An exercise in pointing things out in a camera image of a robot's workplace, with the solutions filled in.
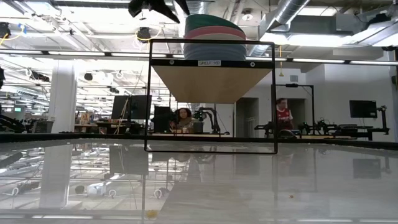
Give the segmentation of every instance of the ceiling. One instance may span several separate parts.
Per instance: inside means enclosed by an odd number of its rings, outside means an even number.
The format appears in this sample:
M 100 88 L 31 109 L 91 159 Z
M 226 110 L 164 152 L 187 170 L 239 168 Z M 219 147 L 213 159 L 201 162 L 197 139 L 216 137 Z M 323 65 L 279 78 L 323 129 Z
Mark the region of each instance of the ceiling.
M 144 12 L 141 16 L 132 18 L 126 6 L 128 0 L 90 0 L 90 1 L 32 1 L 28 5 L 32 10 L 16 10 L 13 4 L 0 1 L 0 22 L 9 22 L 11 37 L 21 34 L 19 24 L 26 26 L 26 33 L 15 40 L 4 41 L 0 49 L 39 49 L 39 50 L 77 50 L 77 51 L 111 51 L 111 52 L 148 52 L 147 44 L 142 44 L 136 39 L 136 32 L 140 27 L 150 27 L 153 37 L 158 38 L 181 38 L 183 37 L 182 25 L 176 24 L 165 16 L 155 12 Z M 248 39 L 258 40 L 258 25 L 262 16 L 271 10 L 276 9 L 277 1 L 270 0 L 214 0 L 203 2 L 203 11 L 218 17 L 224 17 L 239 25 L 247 35 Z M 300 15 L 311 16 L 332 16 L 337 9 L 348 7 L 346 13 L 354 11 L 368 11 L 384 6 L 389 6 L 390 0 L 372 1 L 310 1 Z M 253 18 L 249 21 L 242 19 L 241 10 L 249 8 Z M 343 57 L 344 52 L 336 53 L 330 47 L 305 47 L 283 45 L 279 49 L 283 57 L 310 57 L 310 58 L 338 58 Z M 357 54 L 358 59 L 377 59 L 380 57 L 381 50 L 370 48 L 371 54 Z M 180 54 L 182 48 L 180 44 L 156 44 L 154 52 L 162 54 Z M 78 63 L 84 68 L 79 77 L 78 85 L 85 86 L 78 89 L 77 106 L 82 106 L 86 110 L 101 108 L 104 114 L 109 114 L 112 101 L 104 103 L 98 99 L 101 97 L 110 100 L 115 95 L 109 91 L 107 86 L 120 86 L 119 89 L 125 94 L 144 94 L 141 87 L 147 85 L 147 62 L 145 60 L 118 61 L 118 60 L 94 60 L 77 59 Z M 53 69 L 53 59 L 51 58 L 26 58 L 0 56 L 0 65 L 6 69 L 6 83 L 8 84 L 47 84 L 40 80 L 33 80 L 27 75 L 30 71 L 39 72 L 51 79 Z M 99 79 L 88 82 L 84 79 L 84 74 L 104 72 L 109 79 Z M 153 73 L 151 86 L 155 86 L 151 94 L 154 96 L 158 105 L 169 105 L 169 92 L 162 80 Z M 49 86 L 34 87 L 20 86 L 25 90 L 34 91 L 41 100 L 47 101 L 51 89 Z M 18 101 L 18 97 L 32 97 L 18 93 L 13 87 L 2 89 L 2 104 L 17 103 L 27 106 L 34 106 L 29 103 L 29 99 Z M 177 107 L 177 102 L 172 98 L 173 108 Z M 41 114 L 46 110 L 48 103 L 42 104 L 45 108 L 40 110 L 32 107 L 31 111 L 39 111 Z

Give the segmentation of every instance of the ceiling pipe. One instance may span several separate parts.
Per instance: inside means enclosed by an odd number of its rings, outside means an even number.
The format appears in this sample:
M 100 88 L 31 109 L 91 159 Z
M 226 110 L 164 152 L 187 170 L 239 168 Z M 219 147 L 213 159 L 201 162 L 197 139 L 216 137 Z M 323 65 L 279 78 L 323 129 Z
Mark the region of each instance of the ceiling pipe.
M 266 14 L 260 22 L 259 40 L 264 34 L 281 25 L 289 24 L 297 16 L 297 14 L 310 2 L 310 0 L 280 0 L 278 8 Z M 269 46 L 256 45 L 252 48 L 249 55 L 253 57 L 260 57 L 264 54 Z

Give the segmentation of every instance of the man in red shirt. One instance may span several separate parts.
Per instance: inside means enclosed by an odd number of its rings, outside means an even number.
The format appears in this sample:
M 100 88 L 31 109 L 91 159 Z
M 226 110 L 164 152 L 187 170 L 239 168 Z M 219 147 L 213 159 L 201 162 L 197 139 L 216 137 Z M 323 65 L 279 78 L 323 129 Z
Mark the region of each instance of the man in red shirt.
M 287 99 L 279 98 L 276 101 L 278 128 L 291 130 L 293 129 L 293 116 L 292 112 L 287 108 Z

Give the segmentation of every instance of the pink bowl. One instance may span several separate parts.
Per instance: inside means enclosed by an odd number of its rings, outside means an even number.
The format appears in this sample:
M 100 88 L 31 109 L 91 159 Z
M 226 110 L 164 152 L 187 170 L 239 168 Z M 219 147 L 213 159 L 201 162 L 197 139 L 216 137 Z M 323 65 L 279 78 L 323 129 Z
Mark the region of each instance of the pink bowl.
M 209 26 L 209 27 L 201 27 L 194 30 L 191 30 L 189 33 L 185 34 L 185 39 L 192 39 L 199 35 L 206 35 L 206 34 L 232 34 L 238 37 L 243 38 L 246 40 L 246 35 L 244 32 L 230 28 L 225 26 Z

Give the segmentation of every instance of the woman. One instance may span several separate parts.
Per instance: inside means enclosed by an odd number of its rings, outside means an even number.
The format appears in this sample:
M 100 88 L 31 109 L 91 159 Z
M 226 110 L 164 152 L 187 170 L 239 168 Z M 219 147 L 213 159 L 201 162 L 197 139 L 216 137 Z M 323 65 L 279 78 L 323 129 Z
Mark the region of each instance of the woman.
M 193 122 L 194 118 L 192 118 L 192 112 L 188 108 L 180 108 L 177 110 L 178 114 L 178 124 L 177 129 L 187 128 L 189 133 L 193 132 Z

